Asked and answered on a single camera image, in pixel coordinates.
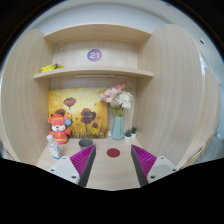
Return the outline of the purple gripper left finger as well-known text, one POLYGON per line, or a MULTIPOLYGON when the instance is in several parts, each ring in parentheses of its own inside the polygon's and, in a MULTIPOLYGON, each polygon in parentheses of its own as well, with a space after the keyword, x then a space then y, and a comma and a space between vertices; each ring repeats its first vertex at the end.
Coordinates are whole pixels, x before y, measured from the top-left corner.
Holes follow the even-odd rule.
POLYGON ((78 185, 81 187, 85 187, 87 185, 95 156, 96 145, 92 145, 70 157, 73 166, 79 173, 80 180, 78 185))

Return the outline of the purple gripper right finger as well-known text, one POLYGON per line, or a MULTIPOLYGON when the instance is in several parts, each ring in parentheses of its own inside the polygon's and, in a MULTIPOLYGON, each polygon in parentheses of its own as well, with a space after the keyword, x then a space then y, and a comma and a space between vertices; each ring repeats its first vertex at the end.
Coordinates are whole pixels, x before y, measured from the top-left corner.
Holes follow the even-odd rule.
POLYGON ((157 157, 134 144, 131 145, 131 156, 139 184, 143 187, 148 184, 147 175, 154 165, 157 157))

